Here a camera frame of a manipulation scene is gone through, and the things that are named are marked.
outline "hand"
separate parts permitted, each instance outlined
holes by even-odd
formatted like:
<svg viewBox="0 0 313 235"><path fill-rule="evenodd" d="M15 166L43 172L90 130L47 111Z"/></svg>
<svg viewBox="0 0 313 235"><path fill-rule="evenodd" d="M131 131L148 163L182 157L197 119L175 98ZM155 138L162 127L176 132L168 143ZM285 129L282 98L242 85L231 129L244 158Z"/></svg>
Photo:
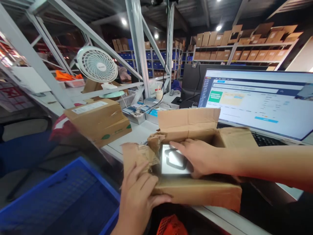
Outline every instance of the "hand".
<svg viewBox="0 0 313 235"><path fill-rule="evenodd" d="M168 195L150 196L158 177L149 173L138 177L147 165L148 162L137 167L134 164L126 173L122 183L118 222L111 235L142 235L152 209L162 203L171 202L171 197Z"/></svg>
<svg viewBox="0 0 313 235"><path fill-rule="evenodd" d="M223 166L223 148L217 148L201 140L186 139L176 143L170 141L170 145L178 149L193 165L193 178L203 175L220 173Z"/></svg>

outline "person's right hand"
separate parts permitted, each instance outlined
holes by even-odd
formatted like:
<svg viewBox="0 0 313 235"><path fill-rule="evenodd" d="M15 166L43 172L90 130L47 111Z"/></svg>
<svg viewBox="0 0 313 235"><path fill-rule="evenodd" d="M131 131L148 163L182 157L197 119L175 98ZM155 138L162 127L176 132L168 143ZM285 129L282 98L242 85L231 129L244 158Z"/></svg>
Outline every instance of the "person's right hand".
<svg viewBox="0 0 313 235"><path fill-rule="evenodd" d="M170 141L193 165L193 178L220 173L223 166L223 150L201 140L186 139L181 143Z"/></svg>

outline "keyboard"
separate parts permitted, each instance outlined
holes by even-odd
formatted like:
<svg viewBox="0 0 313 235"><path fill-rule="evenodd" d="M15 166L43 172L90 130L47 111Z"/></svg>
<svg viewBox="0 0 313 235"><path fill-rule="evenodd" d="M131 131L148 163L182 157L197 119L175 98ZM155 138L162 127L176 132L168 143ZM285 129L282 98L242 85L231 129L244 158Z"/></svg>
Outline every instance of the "keyboard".
<svg viewBox="0 0 313 235"><path fill-rule="evenodd" d="M217 124L217 128L224 128L224 127L232 127L231 125L227 125L227 124L223 124L223 123L218 123ZM266 137L263 135L259 135L259 134L255 134L252 133L255 142L258 144L259 147L261 146L276 146L276 145L286 145L283 142L270 138L270 137Z"/></svg>

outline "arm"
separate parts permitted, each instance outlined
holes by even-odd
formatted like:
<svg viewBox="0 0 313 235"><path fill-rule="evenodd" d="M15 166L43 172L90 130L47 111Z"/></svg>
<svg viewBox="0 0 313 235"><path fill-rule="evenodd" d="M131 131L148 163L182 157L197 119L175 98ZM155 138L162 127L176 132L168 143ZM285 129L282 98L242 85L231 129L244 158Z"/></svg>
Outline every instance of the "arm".
<svg viewBox="0 0 313 235"><path fill-rule="evenodd" d="M222 173L269 180L313 192L313 146L227 149L191 139L170 144L192 163L195 178Z"/></svg>

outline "ceiling light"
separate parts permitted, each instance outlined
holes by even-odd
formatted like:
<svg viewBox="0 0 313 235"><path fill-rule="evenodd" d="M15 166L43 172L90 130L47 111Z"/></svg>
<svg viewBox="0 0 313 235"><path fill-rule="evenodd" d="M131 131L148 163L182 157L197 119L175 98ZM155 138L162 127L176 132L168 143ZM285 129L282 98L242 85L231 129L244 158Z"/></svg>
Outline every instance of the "ceiling light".
<svg viewBox="0 0 313 235"><path fill-rule="evenodd" d="M124 18L122 18L122 24L127 25L127 21Z"/></svg>

